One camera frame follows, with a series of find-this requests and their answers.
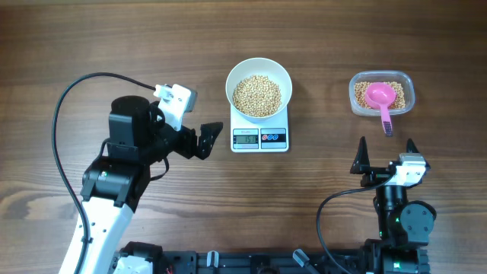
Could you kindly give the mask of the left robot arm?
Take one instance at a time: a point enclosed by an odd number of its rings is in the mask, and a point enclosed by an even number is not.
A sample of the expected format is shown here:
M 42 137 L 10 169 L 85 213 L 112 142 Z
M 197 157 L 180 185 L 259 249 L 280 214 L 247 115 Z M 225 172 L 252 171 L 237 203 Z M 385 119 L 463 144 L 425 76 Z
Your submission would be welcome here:
M 221 122 L 201 125 L 201 134 L 176 131 L 163 120 L 156 104 L 140 96 L 125 96 L 111 103 L 110 136 L 82 177 L 80 218 L 65 255 L 62 273 L 107 273 L 113 255 L 138 202 L 155 178 L 150 166 L 166 161 L 171 152 L 206 159 L 223 129 Z

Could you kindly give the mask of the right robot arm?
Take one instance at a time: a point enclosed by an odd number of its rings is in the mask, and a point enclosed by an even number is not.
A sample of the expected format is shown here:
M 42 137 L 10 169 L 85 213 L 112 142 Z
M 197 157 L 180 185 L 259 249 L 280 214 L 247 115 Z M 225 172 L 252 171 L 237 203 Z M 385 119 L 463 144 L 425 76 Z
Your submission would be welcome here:
M 437 218 L 423 201 L 410 201 L 407 190 L 418 186 L 431 169 L 413 140 L 406 152 L 387 167 L 372 167 L 365 137 L 361 137 L 351 174 L 362 176 L 361 189 L 373 190 L 379 239 L 368 239 L 358 252 L 358 273 L 429 273 L 425 246 Z

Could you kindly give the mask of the pink plastic scoop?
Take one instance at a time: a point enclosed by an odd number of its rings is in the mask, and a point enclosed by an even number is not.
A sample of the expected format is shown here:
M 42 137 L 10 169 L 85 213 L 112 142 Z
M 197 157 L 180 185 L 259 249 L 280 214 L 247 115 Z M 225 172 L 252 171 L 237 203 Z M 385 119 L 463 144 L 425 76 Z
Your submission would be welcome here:
M 380 111 L 382 127 L 386 137 L 393 136 L 393 127 L 390 118 L 389 106 L 396 99 L 394 89 L 383 82 L 374 82 L 365 91 L 366 103 L 375 110 Z

